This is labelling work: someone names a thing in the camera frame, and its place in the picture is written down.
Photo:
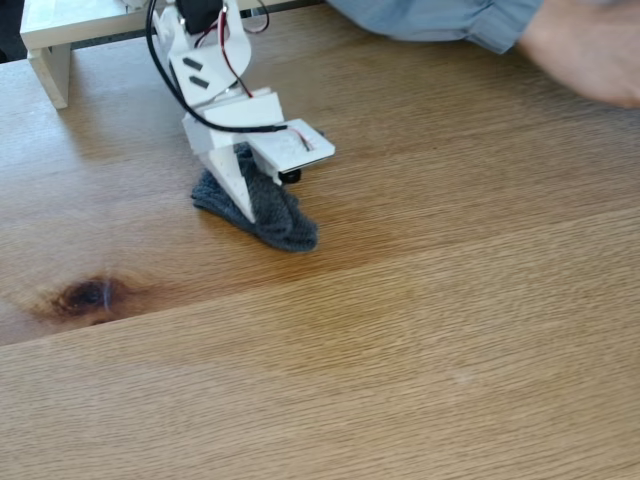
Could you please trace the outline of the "person's hand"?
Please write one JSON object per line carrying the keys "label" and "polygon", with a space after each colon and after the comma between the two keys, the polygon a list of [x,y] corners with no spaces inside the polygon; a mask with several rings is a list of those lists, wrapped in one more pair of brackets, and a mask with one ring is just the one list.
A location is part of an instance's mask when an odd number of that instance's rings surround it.
{"label": "person's hand", "polygon": [[518,46],[583,97],[639,106],[637,1],[544,1]]}

